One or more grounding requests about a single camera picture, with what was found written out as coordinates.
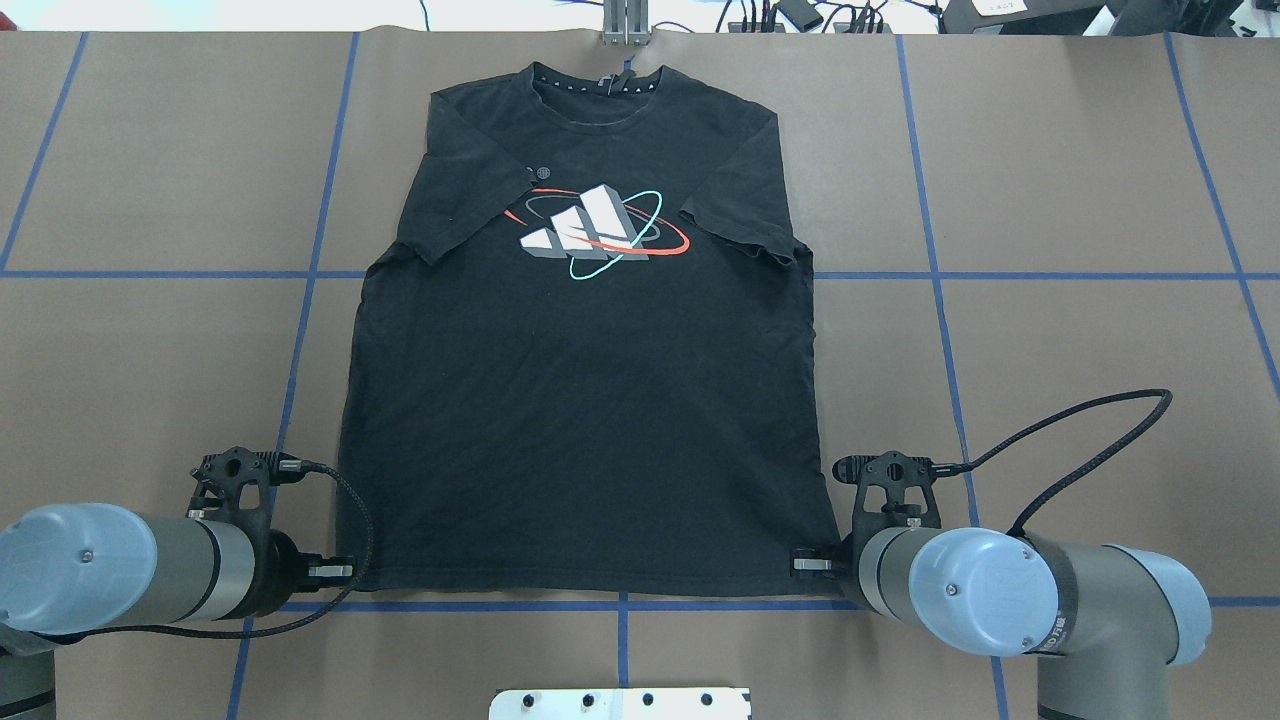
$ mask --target black t-shirt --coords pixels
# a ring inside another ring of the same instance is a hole
[[[833,589],[788,573],[838,538],[777,117],[667,67],[608,86],[535,63],[431,96],[355,327],[362,589]]]

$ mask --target neckline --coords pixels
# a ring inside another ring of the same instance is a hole
[[[613,132],[621,132],[636,124],[645,115],[648,115],[659,104],[659,101],[669,94],[669,85],[676,73],[667,65],[659,67],[655,72],[645,77],[634,77],[622,85],[622,92],[626,94],[641,94],[650,95],[649,101],[637,108],[630,115],[612,120],[607,123],[593,123],[586,120],[577,120],[567,115],[561,114],[558,110],[548,105],[543,96],[538,92],[535,83],[547,83],[553,88],[562,90],[564,92],[594,92],[602,95],[602,82],[608,82],[604,79],[584,79],[577,78],[566,73],[562,73],[554,68],[549,68],[541,63],[531,63],[525,68],[518,76],[520,90],[525,97],[538,109],[538,111],[554,122],[556,124],[581,133],[589,135],[607,135]],[[614,92],[618,92],[618,86],[614,86]]]

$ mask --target folded sleeve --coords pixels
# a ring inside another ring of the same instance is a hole
[[[764,123],[685,200],[681,214],[754,256],[790,265],[809,250],[792,234],[778,117]]]
[[[404,201],[397,243],[436,264],[530,187],[529,168],[434,94],[426,155]]]

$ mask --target white paper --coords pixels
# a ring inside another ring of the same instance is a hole
[[[1027,3],[1023,0],[973,0],[973,6],[984,18],[1011,15],[1027,10]]]

